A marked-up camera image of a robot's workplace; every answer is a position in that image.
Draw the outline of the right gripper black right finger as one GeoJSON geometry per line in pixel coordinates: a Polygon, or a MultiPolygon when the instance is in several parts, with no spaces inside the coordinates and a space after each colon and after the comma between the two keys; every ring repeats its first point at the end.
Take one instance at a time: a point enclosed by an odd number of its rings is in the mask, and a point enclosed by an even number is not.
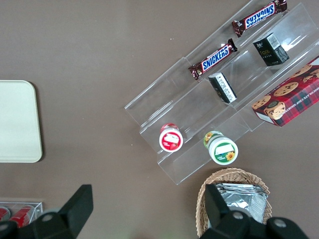
{"type": "Polygon", "coordinates": [[[202,239],[263,239],[265,225],[241,211],[232,211],[213,184],[205,186],[205,207],[211,223],[202,239]]]}

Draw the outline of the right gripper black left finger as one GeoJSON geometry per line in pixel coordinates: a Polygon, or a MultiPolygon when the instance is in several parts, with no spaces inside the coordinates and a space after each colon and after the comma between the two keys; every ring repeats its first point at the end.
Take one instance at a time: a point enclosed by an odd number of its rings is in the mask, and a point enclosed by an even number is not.
{"type": "Polygon", "coordinates": [[[92,185],[82,185],[58,212],[41,215],[18,230],[20,239],[75,239],[93,212],[92,185]]]}

